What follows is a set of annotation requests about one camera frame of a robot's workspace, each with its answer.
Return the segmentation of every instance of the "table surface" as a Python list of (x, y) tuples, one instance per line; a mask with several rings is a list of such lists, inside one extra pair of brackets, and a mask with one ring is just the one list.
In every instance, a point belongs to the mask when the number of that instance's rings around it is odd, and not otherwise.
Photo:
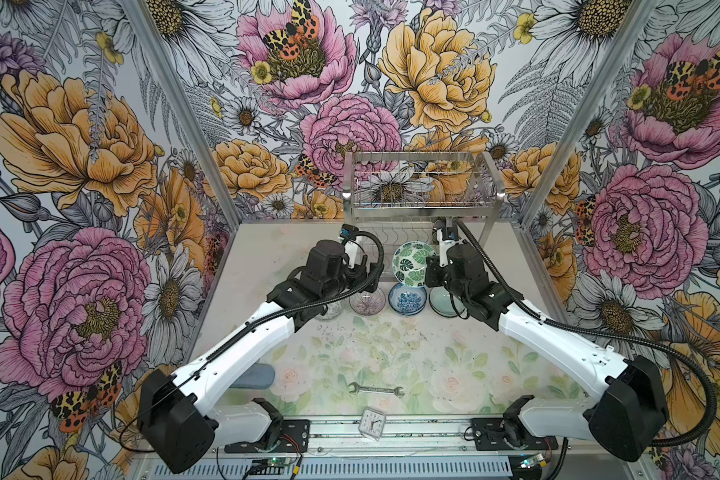
[[(220, 283), (195, 345), (204, 353), (238, 327), (266, 294), (340, 224), (244, 224), (221, 272)], [(475, 234), (480, 231), (475, 225)], [(486, 251), (508, 283), (544, 310), (541, 294), (512, 226), (498, 223)], [(392, 283), (380, 285), (385, 293)], [(254, 397), (269, 400), (286, 416), (355, 415), (366, 406), (387, 414), (501, 413), (520, 395), (577, 398), (580, 388), (525, 345), (475, 319), (446, 319), (427, 304), (401, 316), (387, 304), (360, 317), (348, 304), (335, 320), (310, 321), (259, 360), (275, 367), (264, 391), (231, 389), (220, 404)], [(360, 393), (348, 383), (404, 389), (403, 398)]]

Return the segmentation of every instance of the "square clock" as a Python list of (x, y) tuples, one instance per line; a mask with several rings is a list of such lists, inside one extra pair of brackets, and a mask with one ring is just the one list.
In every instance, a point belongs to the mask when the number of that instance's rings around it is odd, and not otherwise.
[(379, 440), (382, 437), (382, 430), (384, 429), (384, 422), (386, 422), (387, 416), (381, 412), (377, 412), (372, 408), (366, 408), (360, 418), (360, 425), (358, 430), (364, 437), (372, 440)]

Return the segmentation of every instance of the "green leaf-patterned bowl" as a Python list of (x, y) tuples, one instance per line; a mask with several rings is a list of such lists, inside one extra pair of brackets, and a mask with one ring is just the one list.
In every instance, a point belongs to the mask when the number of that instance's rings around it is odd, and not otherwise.
[(394, 277), (408, 286), (424, 286), (427, 257), (432, 255), (435, 255), (434, 248), (424, 242), (413, 241), (400, 245), (392, 256)]

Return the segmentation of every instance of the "robotic arm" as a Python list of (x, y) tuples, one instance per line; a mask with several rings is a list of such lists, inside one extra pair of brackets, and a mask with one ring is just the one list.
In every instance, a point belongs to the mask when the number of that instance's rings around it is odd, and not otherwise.
[[(267, 451), (276, 444), (282, 417), (269, 403), (225, 408), (225, 414), (213, 407), (250, 365), (323, 312), (323, 305), (311, 304), (362, 283), (366, 291), (376, 289), (378, 277), (370, 282), (368, 277), (381, 272), (383, 264), (370, 264), (366, 270), (365, 255), (355, 264), (357, 246), (349, 240), (351, 234), (356, 236), (357, 229), (345, 225), (344, 244), (320, 240), (310, 250), (307, 264), (278, 284), (248, 321), (211, 351), (171, 376), (155, 370), (144, 381), (137, 427), (172, 472), (194, 465), (212, 446), (250, 442)], [(440, 256), (428, 258), (427, 286), (445, 286), (471, 316), (532, 347), (585, 390), (583, 400), (519, 398), (504, 414), (503, 430), (496, 435), (517, 447), (530, 437), (596, 440), (619, 458), (637, 460), (668, 419), (656, 366), (639, 356), (627, 360), (612, 347), (604, 349), (533, 318), (513, 303), (501, 285), (489, 280), (472, 245), (460, 244), (447, 228), (437, 235), (441, 251)], [(256, 323), (295, 306), (303, 308), (292, 316)]]

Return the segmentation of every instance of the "dish rack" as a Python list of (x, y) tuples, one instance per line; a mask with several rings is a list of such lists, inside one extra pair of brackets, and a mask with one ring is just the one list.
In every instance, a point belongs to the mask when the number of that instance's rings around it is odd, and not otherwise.
[[(496, 163), (482, 153), (347, 152), (343, 174), (345, 222), (384, 245), (382, 281), (396, 281), (392, 256), (400, 245), (437, 245), (432, 226), (438, 218), (482, 223), (478, 241), (484, 246), (506, 197)], [(369, 239), (359, 243), (373, 252)]]

